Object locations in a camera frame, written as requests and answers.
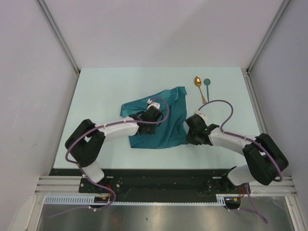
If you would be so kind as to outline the teal satin napkin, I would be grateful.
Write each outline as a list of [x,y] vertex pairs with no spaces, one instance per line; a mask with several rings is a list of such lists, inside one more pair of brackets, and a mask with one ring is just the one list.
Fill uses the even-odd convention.
[[187,116],[186,95],[184,87],[175,87],[121,105],[121,117],[145,111],[149,98],[154,98],[155,102],[160,103],[163,116],[167,115],[167,108],[169,108],[168,118],[158,125],[155,134],[129,136],[131,148],[165,149],[186,144],[187,132],[183,124]]

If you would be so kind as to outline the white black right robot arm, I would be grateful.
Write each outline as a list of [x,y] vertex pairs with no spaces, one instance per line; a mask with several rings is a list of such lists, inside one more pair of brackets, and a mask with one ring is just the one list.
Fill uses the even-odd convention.
[[224,131],[219,125],[207,125],[201,113],[195,113],[185,122],[189,127],[187,143],[223,147],[245,158],[246,165],[232,167],[221,176],[218,187],[225,192],[233,193],[240,185],[253,181],[267,186],[283,180],[282,172],[289,162],[270,135],[246,137]]

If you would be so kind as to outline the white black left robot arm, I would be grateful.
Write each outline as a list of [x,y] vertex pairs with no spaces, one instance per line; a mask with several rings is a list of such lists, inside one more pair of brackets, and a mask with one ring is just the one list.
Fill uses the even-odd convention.
[[158,119],[162,116],[159,103],[150,103],[146,111],[129,115],[123,120],[96,126],[90,119],[83,120],[65,142],[68,158],[70,154],[74,163],[90,182],[95,192],[106,188],[104,172],[96,162],[104,142],[124,136],[155,134]]

